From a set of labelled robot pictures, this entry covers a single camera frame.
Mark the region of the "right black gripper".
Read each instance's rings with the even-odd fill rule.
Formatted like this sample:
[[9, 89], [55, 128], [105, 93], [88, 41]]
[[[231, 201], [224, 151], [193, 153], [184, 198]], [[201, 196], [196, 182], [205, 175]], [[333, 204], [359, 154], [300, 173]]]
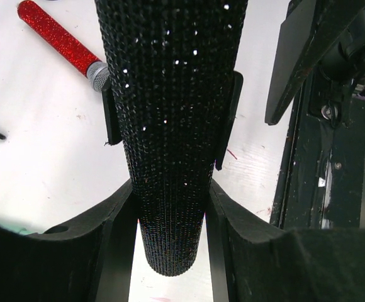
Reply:
[[279, 123], [319, 61], [331, 81], [365, 72], [365, 1], [294, 3], [279, 32], [265, 123]]

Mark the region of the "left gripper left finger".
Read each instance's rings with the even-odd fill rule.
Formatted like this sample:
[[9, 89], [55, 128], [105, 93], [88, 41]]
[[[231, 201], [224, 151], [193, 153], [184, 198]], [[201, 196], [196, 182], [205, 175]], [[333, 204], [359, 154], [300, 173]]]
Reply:
[[44, 233], [0, 226], [0, 301], [127, 301], [136, 232], [130, 182]]

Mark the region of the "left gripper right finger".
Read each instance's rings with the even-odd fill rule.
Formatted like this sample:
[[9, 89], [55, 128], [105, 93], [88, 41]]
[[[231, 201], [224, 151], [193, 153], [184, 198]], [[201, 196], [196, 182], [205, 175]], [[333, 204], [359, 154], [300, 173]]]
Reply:
[[365, 229], [281, 230], [210, 185], [214, 301], [365, 301]]

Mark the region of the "black microphone silver grille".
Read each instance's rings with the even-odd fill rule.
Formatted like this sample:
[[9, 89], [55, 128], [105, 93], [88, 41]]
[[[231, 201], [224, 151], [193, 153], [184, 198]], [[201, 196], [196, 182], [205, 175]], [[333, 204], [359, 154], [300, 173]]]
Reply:
[[194, 263], [246, 1], [96, 1], [149, 266]]

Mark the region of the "red microphone grey grille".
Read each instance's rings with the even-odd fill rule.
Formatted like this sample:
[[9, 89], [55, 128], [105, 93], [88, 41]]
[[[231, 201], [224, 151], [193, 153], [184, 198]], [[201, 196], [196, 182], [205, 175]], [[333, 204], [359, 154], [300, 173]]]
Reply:
[[105, 62], [71, 35], [36, 2], [20, 2], [17, 6], [17, 14], [35, 33], [85, 76], [95, 91], [103, 90], [110, 76]]

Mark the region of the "short black round-base stand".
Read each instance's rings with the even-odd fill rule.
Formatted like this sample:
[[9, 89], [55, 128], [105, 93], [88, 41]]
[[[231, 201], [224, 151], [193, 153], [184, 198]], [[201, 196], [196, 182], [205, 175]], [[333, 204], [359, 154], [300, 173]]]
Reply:
[[[233, 81], [230, 89], [230, 95], [227, 102], [226, 113], [223, 115], [218, 131], [218, 143], [215, 152], [215, 168], [220, 171], [222, 169], [225, 154], [228, 151], [228, 141], [232, 132], [233, 124], [236, 119], [237, 107], [244, 83], [244, 77], [241, 73], [233, 72]], [[117, 145], [121, 142], [120, 127], [115, 108], [115, 99], [111, 89], [111, 80], [107, 78], [101, 90], [103, 100], [104, 118], [106, 123], [106, 132], [108, 145]]]

